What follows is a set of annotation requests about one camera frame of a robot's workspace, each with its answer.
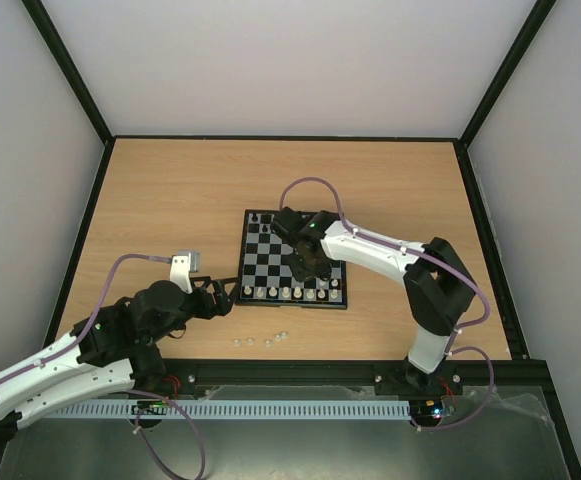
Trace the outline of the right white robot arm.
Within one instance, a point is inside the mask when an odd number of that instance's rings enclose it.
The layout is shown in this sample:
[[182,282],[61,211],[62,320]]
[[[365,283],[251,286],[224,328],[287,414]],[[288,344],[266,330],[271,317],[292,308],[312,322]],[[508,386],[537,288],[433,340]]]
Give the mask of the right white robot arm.
[[447,241],[397,240],[362,229],[334,212],[320,211],[308,218],[289,207],[274,215],[271,230],[292,248],[287,264],[297,281],[330,279],[334,263],[342,261],[402,285],[417,323],[407,355],[407,382],[425,392],[440,381],[439,366],[451,336],[475,297],[474,280]]

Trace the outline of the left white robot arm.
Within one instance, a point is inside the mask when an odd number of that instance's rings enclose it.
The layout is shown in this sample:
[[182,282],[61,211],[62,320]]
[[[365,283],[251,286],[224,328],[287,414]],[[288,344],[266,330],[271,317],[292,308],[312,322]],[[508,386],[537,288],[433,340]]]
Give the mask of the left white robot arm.
[[64,407],[133,389],[154,390],[166,375],[158,341],[185,331],[191,319],[227,315],[238,290],[235,278],[197,277],[190,291],[157,281],[0,372],[0,445]]

